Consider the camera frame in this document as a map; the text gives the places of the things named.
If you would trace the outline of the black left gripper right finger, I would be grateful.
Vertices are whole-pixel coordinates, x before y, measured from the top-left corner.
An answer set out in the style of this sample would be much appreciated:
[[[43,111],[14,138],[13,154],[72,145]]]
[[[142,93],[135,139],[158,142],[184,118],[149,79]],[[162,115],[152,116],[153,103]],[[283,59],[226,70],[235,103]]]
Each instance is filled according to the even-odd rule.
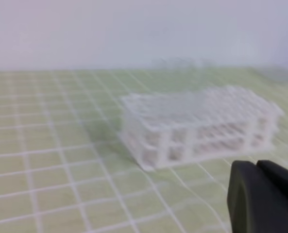
[[[271,183],[288,199],[288,169],[270,161],[258,160],[256,166]]]

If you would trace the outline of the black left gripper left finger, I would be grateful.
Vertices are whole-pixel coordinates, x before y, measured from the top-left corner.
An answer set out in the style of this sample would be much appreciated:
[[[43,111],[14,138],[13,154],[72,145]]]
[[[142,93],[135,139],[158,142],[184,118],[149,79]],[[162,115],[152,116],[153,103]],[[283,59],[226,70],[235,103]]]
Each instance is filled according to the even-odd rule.
[[[234,233],[288,233],[288,199],[252,162],[232,162],[227,207]]]

